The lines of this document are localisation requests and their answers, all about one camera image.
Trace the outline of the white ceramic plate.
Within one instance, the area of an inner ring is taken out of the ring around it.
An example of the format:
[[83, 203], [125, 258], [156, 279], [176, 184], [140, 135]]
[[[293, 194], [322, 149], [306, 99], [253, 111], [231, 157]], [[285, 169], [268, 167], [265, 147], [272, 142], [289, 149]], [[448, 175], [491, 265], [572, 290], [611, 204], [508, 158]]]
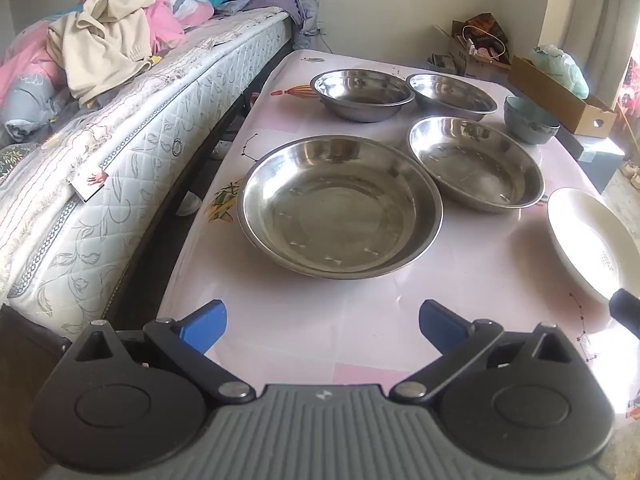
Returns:
[[621, 289], [639, 295], [638, 246], [605, 203], [578, 188], [558, 188], [546, 206], [553, 247], [587, 295], [600, 304]]

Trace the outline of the medium steel plate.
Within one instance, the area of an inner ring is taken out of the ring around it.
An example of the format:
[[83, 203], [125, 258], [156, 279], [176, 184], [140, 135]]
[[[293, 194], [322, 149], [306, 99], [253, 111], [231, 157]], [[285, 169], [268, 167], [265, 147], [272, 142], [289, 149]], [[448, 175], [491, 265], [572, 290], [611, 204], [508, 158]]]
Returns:
[[544, 176], [529, 152], [480, 122], [427, 117], [411, 127], [406, 143], [439, 188], [469, 208], [505, 214], [546, 197]]

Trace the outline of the large steel plate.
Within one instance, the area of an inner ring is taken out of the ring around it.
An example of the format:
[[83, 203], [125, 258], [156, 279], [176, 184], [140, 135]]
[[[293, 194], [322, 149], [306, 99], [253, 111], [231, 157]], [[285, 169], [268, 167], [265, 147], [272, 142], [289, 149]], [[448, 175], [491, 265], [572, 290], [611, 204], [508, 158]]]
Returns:
[[361, 136], [311, 136], [246, 174], [236, 211], [252, 244], [288, 270], [327, 280], [393, 273], [430, 248], [442, 196], [409, 155]]

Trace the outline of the teal ceramic bowl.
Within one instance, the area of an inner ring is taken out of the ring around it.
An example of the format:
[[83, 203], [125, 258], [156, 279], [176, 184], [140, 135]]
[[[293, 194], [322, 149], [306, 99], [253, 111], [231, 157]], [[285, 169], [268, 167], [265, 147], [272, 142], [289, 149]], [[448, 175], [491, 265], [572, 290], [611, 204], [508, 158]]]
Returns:
[[506, 97], [503, 118], [512, 136], [530, 145], [546, 144], [560, 130], [560, 123], [553, 115], [530, 99], [519, 96]]

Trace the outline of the steel bowl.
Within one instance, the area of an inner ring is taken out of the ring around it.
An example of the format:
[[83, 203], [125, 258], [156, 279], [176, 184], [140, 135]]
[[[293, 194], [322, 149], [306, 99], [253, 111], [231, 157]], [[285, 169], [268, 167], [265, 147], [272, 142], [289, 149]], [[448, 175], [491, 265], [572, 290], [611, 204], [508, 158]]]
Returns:
[[485, 91], [461, 79], [443, 74], [413, 74], [406, 79], [416, 104], [427, 116], [457, 117], [472, 122], [498, 110], [497, 102]]
[[363, 68], [321, 73], [311, 79], [310, 88], [333, 115], [360, 124], [385, 122], [414, 101], [403, 79]]

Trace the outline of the grey storage box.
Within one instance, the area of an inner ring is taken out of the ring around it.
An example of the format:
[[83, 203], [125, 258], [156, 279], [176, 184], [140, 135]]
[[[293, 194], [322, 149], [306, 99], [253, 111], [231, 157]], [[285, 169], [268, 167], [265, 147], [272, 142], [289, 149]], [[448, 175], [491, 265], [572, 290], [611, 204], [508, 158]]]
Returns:
[[574, 136], [564, 127], [559, 128], [555, 137], [602, 194], [622, 164], [624, 152], [611, 139]]

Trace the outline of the quilted mattress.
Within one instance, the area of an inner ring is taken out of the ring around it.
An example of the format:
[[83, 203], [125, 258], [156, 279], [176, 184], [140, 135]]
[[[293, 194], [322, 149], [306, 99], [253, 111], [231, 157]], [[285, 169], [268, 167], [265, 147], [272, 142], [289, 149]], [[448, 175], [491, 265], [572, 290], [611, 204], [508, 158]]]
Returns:
[[277, 8], [214, 18], [1, 182], [1, 302], [68, 339], [111, 307], [131, 258], [216, 125], [288, 45]]

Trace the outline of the brown cardboard box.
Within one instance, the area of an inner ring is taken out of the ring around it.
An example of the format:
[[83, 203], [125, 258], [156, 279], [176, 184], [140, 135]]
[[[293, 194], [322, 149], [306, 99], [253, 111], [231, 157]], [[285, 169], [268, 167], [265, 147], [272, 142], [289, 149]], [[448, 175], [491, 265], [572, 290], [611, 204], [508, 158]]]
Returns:
[[508, 79], [574, 136], [606, 139], [610, 135], [616, 114], [605, 103], [596, 96], [579, 99], [528, 58], [514, 56]]

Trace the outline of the green plastic bag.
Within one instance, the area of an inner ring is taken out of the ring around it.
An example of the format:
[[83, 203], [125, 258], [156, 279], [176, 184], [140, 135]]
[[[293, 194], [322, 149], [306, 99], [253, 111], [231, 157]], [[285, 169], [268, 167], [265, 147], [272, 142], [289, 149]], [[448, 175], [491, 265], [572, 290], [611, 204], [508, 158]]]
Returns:
[[568, 53], [553, 44], [543, 44], [530, 50], [529, 57], [538, 70], [546, 73], [578, 99], [588, 98], [590, 91], [586, 78]]

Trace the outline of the pink floral blanket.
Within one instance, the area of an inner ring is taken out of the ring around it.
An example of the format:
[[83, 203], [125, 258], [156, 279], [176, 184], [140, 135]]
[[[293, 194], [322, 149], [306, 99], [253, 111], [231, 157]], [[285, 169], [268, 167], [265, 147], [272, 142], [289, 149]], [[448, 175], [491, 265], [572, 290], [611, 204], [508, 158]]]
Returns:
[[[85, 1], [66, 13], [81, 10]], [[208, 1], [155, 0], [145, 9], [152, 48], [150, 65], [155, 55], [178, 47], [187, 29], [204, 24], [214, 13], [215, 8]], [[47, 30], [54, 21], [35, 24], [16, 38], [9, 57], [1, 64], [2, 104], [8, 104], [14, 94], [23, 91], [47, 101], [57, 88], [67, 88], [64, 70], [47, 51]]]

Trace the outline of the open carton with clutter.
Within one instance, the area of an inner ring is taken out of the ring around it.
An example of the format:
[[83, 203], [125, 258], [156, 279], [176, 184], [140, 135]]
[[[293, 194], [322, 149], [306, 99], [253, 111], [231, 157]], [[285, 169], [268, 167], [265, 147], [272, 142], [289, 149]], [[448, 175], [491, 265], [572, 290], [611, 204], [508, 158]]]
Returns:
[[434, 25], [426, 67], [435, 72], [498, 81], [511, 70], [508, 40], [472, 20], [453, 21], [450, 31]]

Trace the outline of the beige cloth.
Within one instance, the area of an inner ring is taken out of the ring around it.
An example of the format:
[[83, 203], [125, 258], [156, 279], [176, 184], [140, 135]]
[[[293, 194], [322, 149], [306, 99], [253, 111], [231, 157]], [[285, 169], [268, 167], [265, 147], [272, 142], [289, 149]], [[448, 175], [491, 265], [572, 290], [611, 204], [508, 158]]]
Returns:
[[150, 66], [145, 9], [155, 0], [86, 0], [47, 30], [47, 51], [66, 76], [73, 99], [86, 105]]

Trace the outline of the purple grey bedsheet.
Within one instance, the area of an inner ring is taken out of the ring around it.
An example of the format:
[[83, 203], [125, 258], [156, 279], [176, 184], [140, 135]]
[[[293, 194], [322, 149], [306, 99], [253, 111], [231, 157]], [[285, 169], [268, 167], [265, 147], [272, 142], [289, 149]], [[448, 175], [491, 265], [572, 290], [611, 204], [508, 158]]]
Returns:
[[218, 6], [216, 12], [232, 15], [270, 6], [286, 12], [303, 35], [314, 36], [318, 32], [319, 0], [230, 0]]

